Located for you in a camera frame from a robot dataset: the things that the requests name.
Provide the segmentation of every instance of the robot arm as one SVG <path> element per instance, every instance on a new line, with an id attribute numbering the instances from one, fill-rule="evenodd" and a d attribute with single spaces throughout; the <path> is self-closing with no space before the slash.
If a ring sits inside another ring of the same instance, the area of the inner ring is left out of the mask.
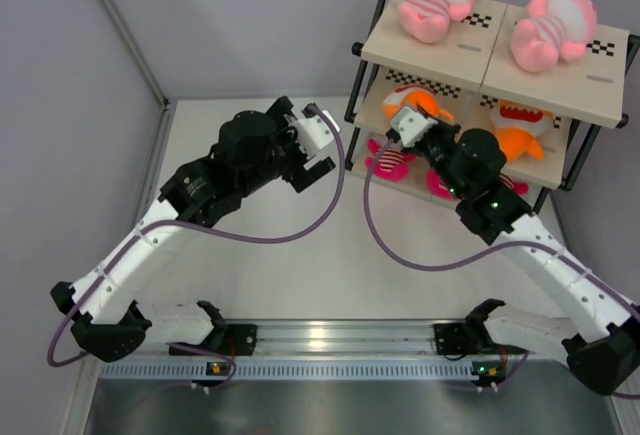
<path id="1" fill-rule="evenodd" d="M 51 290 L 63 313 L 81 305 L 71 328 L 81 348 L 106 362 L 129 355 L 143 343 L 180 342 L 215 351 L 226 323 L 212 304 L 144 306 L 136 296 L 196 236 L 193 230 L 163 222 L 210 228 L 272 180 L 282 178 L 299 193 L 335 167 L 326 158 L 305 168 L 333 142 L 333 135 L 316 114 L 317 107 L 307 106 L 304 118 L 297 118 L 292 107 L 282 97 L 266 113 L 241 112 L 222 125 L 210 153 L 178 168 L 107 258 L 76 282 L 60 282 Z M 323 114 L 338 129 L 331 115 Z"/>
<path id="2" fill-rule="evenodd" d="M 462 223 L 489 245 L 513 245 L 505 256 L 568 317 L 554 320 L 487 300 L 465 320 L 464 331 L 475 347 L 512 345 L 536 352 L 568 366 L 597 393 L 615 391 L 640 365 L 640 324 L 629 311 L 637 307 L 586 271 L 501 182 L 506 159 L 493 135 L 473 129 L 456 141 L 458 125 L 410 107 L 400 109 L 391 126 L 387 136 L 426 158 L 461 200 L 456 212 Z"/>

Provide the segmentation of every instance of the white wall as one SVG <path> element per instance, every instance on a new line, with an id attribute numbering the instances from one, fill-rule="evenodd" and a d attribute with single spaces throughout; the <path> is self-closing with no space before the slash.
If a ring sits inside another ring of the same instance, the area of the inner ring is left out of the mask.
<path id="1" fill-rule="evenodd" d="M 336 95 L 376 0 L 116 0 L 171 96 Z M 503 0 L 524 4 L 528 0 Z"/>
<path id="2" fill-rule="evenodd" d="M 47 434 L 74 372 L 45 362 L 49 290 L 127 231 L 158 107 L 95 0 L 0 0 L 0 20 L 0 432 Z"/>
<path id="3" fill-rule="evenodd" d="M 640 34 L 640 0 L 594 0 L 602 23 Z M 622 130 L 603 129 L 572 192 L 560 193 L 573 249 L 602 278 L 640 302 L 640 57 L 626 80 Z"/>

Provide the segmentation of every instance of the pink and white striped plush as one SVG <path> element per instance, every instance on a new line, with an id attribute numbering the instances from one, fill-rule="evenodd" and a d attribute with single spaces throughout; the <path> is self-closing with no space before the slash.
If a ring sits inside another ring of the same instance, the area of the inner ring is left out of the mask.
<path id="1" fill-rule="evenodd" d="M 598 23 L 591 0 L 531 0 L 511 36 L 511 53 L 528 72 L 580 58 Z"/>
<path id="2" fill-rule="evenodd" d="M 451 20 L 462 21 L 471 14 L 476 0 L 404 0 L 398 18 L 404 29 L 424 43 L 442 40 Z"/>

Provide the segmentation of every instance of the checkered pattern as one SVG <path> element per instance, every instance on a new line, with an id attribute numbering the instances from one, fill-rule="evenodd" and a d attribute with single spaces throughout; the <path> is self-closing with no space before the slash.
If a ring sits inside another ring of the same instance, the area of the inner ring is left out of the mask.
<path id="1" fill-rule="evenodd" d="M 497 98 L 490 97 L 489 95 L 483 95 L 482 100 L 480 100 L 480 106 L 493 108 L 493 106 L 498 103 Z"/>
<path id="2" fill-rule="evenodd" d="M 434 82 L 433 80 L 417 77 L 398 70 L 389 70 L 384 78 L 385 80 L 391 80 L 396 85 L 420 85 L 428 88 L 435 94 L 445 97 L 458 98 L 461 92 L 458 87 L 453 87 L 442 82 Z"/>
<path id="3" fill-rule="evenodd" d="M 493 20 L 491 15 L 480 15 L 479 13 L 474 13 L 473 15 L 469 15 L 462 23 L 468 23 L 469 25 L 480 26 L 482 28 L 489 28 L 489 22 Z"/>
<path id="4" fill-rule="evenodd" d="M 613 57 L 615 55 L 614 49 L 616 48 L 616 44 L 613 42 L 594 40 L 591 43 L 587 43 L 587 48 L 591 50 L 591 53 L 595 53 L 596 55 L 603 53 L 607 57 Z"/>

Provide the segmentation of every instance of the metal frame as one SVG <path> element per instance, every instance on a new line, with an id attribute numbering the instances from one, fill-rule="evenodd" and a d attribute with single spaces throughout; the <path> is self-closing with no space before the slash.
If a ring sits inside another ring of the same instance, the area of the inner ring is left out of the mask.
<path id="1" fill-rule="evenodd" d="M 382 11 L 384 10 L 384 6 L 386 4 L 387 0 L 378 0 L 378 3 L 376 4 L 376 9 L 374 11 L 373 14 L 373 20 L 371 23 L 371 28 L 369 30 L 369 34 L 371 33 L 371 31 L 373 31 L 373 28 L 375 27 L 376 23 L 378 22 L 378 19 L 380 18 L 380 15 L 382 15 Z M 353 46 L 351 47 L 351 52 L 356 55 L 356 56 L 360 56 L 362 54 L 362 47 L 363 44 L 360 42 L 356 42 L 353 44 Z M 633 60 L 636 56 L 636 54 L 638 53 L 638 49 L 640 48 L 640 36 L 638 35 L 629 35 L 629 40 L 627 43 L 627 59 L 626 59 L 626 63 L 625 63 L 625 75 L 627 74 L 627 72 L 629 71 L 629 68 L 631 67 L 631 64 L 633 63 Z M 356 78 L 353 82 L 353 88 L 351 89 L 351 95 L 349 96 L 349 103 L 347 104 L 347 110 L 345 112 L 344 115 L 344 119 L 345 121 L 349 122 L 349 123 L 353 123 L 356 117 L 356 114 L 354 112 L 354 108 L 356 105 L 356 101 L 358 99 L 358 95 L 360 94 L 360 89 L 362 88 L 362 82 L 364 80 L 364 76 L 365 76 L 365 72 L 367 69 L 367 65 L 369 64 L 369 62 L 360 59 L 360 65 L 358 66 L 358 71 L 356 73 Z M 373 64 L 372 69 L 371 69 L 371 74 L 369 75 L 369 81 L 367 83 L 367 88 L 365 90 L 365 96 L 368 93 L 369 89 L 371 88 L 371 85 L 373 84 L 376 75 L 378 74 L 378 70 L 380 68 L 380 65 L 378 64 Z M 622 128 L 624 127 L 627 123 L 629 122 L 629 116 L 626 113 L 622 114 L 622 119 L 620 120 L 620 122 L 618 123 L 616 128 Z M 581 123 L 585 123 L 585 122 L 581 122 L 580 120 L 572 120 L 571 122 L 571 126 L 569 127 L 569 139 L 567 141 L 567 150 L 569 149 L 571 143 L 573 142 L 575 135 L 578 131 L 578 128 L 580 127 Z M 593 147 L 593 144 L 596 141 L 596 138 L 598 137 L 598 134 L 600 133 L 600 126 L 599 125 L 594 125 L 594 124 L 589 124 L 589 130 L 587 131 L 586 136 L 584 137 L 584 140 L 582 141 L 582 144 L 580 145 L 580 148 L 578 150 L 578 153 L 576 154 L 575 159 L 573 160 L 573 163 L 571 164 L 571 167 L 569 168 L 569 171 L 567 172 L 567 174 L 562 178 L 562 181 L 560 183 L 560 186 L 558 187 L 558 189 L 560 190 L 565 190 L 565 191 L 570 191 L 573 189 L 573 186 L 576 183 L 576 180 L 578 179 L 578 176 L 580 175 L 580 172 L 582 171 L 582 167 L 584 166 L 585 162 L 587 161 L 587 157 L 589 156 L 589 152 L 591 151 L 591 148 Z M 353 154 L 354 151 L 356 149 L 356 145 L 358 143 L 358 138 L 360 136 L 360 128 L 355 127 L 353 130 L 353 135 L 351 136 L 351 141 L 349 142 L 349 148 L 347 150 L 347 156 L 346 156 L 346 161 L 345 161 L 345 167 L 347 168 L 347 170 L 352 170 L 353 169 Z M 540 190 L 540 194 L 538 195 L 538 198 L 535 201 L 535 204 L 533 206 L 533 210 L 536 213 L 540 213 L 540 210 L 542 209 L 542 206 L 544 205 L 544 202 L 546 201 L 549 193 L 551 192 L 550 188 L 547 187 L 543 187 Z"/>

